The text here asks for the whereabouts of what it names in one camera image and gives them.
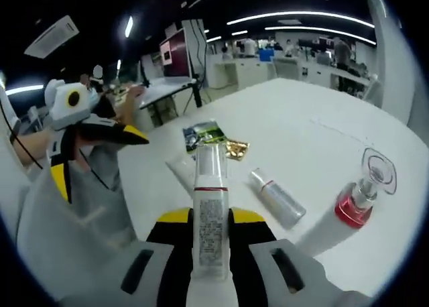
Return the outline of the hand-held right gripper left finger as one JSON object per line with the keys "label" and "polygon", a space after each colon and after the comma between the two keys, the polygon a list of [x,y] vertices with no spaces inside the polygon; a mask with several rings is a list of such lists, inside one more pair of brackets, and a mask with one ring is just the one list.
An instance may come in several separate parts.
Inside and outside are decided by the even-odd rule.
{"label": "hand-held right gripper left finger", "polygon": [[145,241],[118,255],[101,276],[101,306],[185,306],[192,271],[193,210],[164,213]]}

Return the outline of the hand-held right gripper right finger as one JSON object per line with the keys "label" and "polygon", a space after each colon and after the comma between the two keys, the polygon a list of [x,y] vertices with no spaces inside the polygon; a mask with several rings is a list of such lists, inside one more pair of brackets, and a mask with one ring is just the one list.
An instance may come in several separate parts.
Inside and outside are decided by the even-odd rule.
{"label": "hand-held right gripper right finger", "polygon": [[323,266],[288,240],[277,240],[261,215],[231,208],[229,244],[238,305],[330,306]]}

